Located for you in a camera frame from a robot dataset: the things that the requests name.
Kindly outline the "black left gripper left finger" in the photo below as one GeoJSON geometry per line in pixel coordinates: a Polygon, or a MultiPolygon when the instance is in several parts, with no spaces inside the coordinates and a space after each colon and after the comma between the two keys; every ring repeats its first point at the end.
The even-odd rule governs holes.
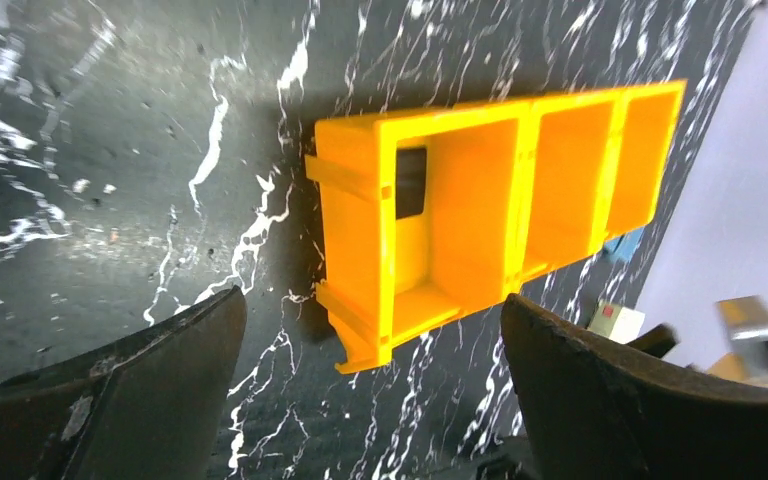
{"type": "Polygon", "coordinates": [[[0,383],[0,479],[202,479],[244,338],[238,287],[0,383]]]}

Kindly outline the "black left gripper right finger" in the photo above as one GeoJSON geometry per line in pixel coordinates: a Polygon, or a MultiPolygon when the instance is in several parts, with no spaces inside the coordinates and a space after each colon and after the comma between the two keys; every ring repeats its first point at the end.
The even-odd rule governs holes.
{"type": "Polygon", "coordinates": [[[768,479],[768,388],[680,367],[511,294],[501,337],[543,479],[768,479]]]}

